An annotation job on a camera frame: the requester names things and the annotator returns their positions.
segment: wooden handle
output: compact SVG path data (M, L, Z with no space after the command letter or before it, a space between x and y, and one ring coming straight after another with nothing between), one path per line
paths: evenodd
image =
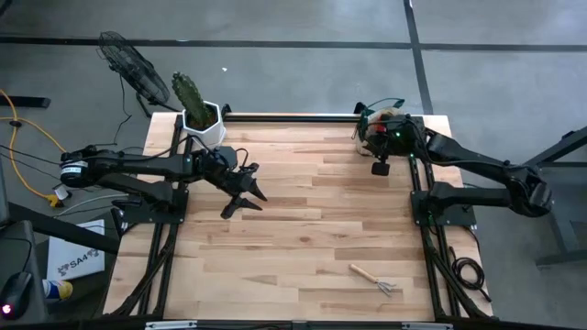
M359 266L354 265L354 264L350 264L349 268L350 268L350 270L356 272L357 274L361 275L362 277L371 281L372 283L377 283L377 278L375 278L373 275L371 275L367 271L361 269Z

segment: wooden tabletop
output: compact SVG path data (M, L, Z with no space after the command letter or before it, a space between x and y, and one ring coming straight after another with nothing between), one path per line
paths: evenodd
M170 146L174 121L172 113L153 115L145 154ZM450 135L446 116L425 115L424 121ZM388 177L371 175L373 158L357 154L352 124L226 127L224 145L247 149L249 161L260 164L256 177L269 201L247 196L263 211L238 210L223 220L220 212L228 196L205 181L189 185L165 318L433 320L422 239L411 216L406 159L390 158ZM242 161L244 152L238 156ZM434 172L437 181L462 185L456 168L435 166ZM124 301L145 272L153 227L137 225L122 238L105 313ZM481 262L469 232L447 227L447 239L459 257ZM395 284L392 297L351 272L350 263ZM446 286L438 282L448 313ZM492 313L478 291L467 292Z

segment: potted cactus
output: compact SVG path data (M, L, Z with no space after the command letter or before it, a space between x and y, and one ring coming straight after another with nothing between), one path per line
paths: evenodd
M183 129L190 135L198 136L210 149L220 145L227 130L218 104L204 101L195 83L183 73L174 73L172 82L173 91L184 107ZM201 146L197 139L194 142Z

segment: yellow cable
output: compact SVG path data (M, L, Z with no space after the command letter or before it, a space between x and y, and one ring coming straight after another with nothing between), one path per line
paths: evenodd
M55 138L53 138L49 133L47 133L44 129L42 129L39 125L26 120L26 119L19 119L18 118L18 114L17 114L17 109L15 108L15 105L12 103L12 100L10 100L10 97L8 97L8 95L6 95L6 93L0 89L0 94L2 94L4 96L4 98L8 101L8 104L10 105L10 108L12 109L12 114L13 117L2 117L2 120L22 120L24 122L27 122L29 124L31 124L32 126L34 126L36 129L38 129L40 132L42 132L47 138L49 138L51 141L53 141L53 143L55 143L55 145L62 151L65 152L65 148L63 148L58 142L57 140L55 140ZM27 181L25 180L25 178L22 177L22 175L20 174L20 171L18 170L17 164L15 163L15 155L12 152L12 149L14 148L14 143L15 140L17 138L17 127L13 127L12 129L12 137L10 138L10 161L12 162L12 167L15 169L15 173L17 174L17 177L20 179L20 181L22 182L22 184L25 185L25 187L32 193L36 194L39 197L45 198L46 200L48 200L51 203L51 206L56 206L56 203L59 201L59 199L57 198L56 195L54 194L44 194L41 192L36 191L35 189L33 189L31 186L28 185Z

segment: cactus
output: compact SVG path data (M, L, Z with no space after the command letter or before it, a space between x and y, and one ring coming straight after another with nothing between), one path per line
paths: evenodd
M187 75L175 72L173 74L173 91L182 103L187 114L188 125L197 130L205 130L216 121L216 112L210 110L202 100L195 83Z

